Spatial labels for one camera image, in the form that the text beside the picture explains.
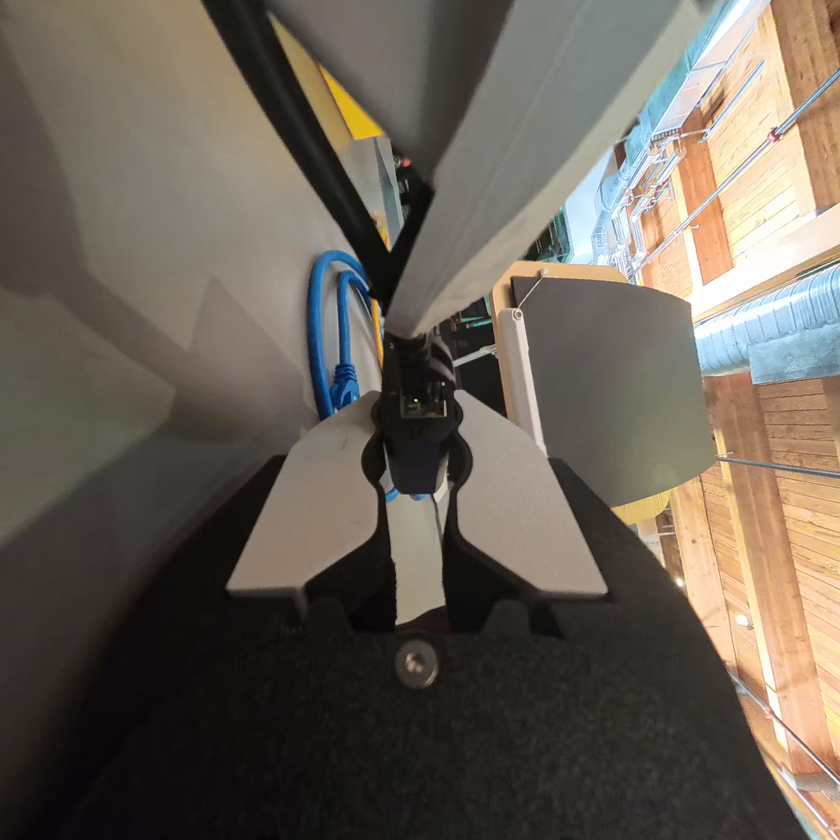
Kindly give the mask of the yellow plastic bin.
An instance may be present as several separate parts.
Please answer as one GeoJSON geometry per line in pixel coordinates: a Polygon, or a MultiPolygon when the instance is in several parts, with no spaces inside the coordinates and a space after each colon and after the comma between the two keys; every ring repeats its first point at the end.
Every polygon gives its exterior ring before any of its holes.
{"type": "Polygon", "coordinates": [[[385,132],[317,62],[292,33],[270,17],[290,66],[331,146],[341,152],[352,143],[384,138],[385,132]]]}

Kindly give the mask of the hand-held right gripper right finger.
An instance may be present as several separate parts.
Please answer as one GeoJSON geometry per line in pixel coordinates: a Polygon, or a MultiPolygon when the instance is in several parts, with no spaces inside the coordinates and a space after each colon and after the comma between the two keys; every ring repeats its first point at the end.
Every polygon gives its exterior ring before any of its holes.
{"type": "Polygon", "coordinates": [[[534,440],[469,394],[456,394],[444,525],[451,628],[477,634],[501,602],[541,627],[555,603],[603,602],[607,583],[549,459],[534,440]]]}

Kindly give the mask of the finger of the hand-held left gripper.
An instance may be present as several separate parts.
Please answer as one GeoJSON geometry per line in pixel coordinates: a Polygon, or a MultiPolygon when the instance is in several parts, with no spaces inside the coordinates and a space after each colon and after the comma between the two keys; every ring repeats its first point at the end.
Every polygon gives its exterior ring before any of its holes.
{"type": "Polygon", "coordinates": [[[270,11],[398,143],[423,143],[434,2],[271,1],[270,11]]]}
{"type": "Polygon", "coordinates": [[[403,339],[490,293],[635,119],[714,2],[515,2],[434,172],[385,315],[403,339]]]}

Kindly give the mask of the silver ventilation duct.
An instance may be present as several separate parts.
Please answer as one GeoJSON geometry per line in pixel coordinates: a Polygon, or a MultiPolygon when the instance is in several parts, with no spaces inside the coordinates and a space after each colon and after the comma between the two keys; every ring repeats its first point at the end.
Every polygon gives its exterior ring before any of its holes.
{"type": "Polygon", "coordinates": [[[748,373],[771,385],[838,376],[838,262],[700,322],[695,340],[705,377],[748,373]]]}

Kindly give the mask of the black ethernet port adapter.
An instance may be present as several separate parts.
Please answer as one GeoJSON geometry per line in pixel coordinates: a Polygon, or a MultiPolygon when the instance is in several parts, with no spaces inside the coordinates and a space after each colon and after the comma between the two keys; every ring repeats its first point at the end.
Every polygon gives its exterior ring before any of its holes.
{"type": "Polygon", "coordinates": [[[445,475],[463,411],[457,407],[455,365],[436,332],[401,339],[386,332],[374,431],[362,470],[377,485],[385,473],[403,495],[432,495],[445,475]]]}

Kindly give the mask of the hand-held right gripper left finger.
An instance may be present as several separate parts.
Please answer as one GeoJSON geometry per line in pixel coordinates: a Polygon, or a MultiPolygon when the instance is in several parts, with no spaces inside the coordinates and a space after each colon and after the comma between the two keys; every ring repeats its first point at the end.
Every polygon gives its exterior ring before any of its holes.
{"type": "Polygon", "coordinates": [[[396,568],[374,420],[379,400],[361,397],[293,445],[228,594],[287,599],[301,618],[315,602],[332,598],[357,630],[395,628],[396,568]]]}

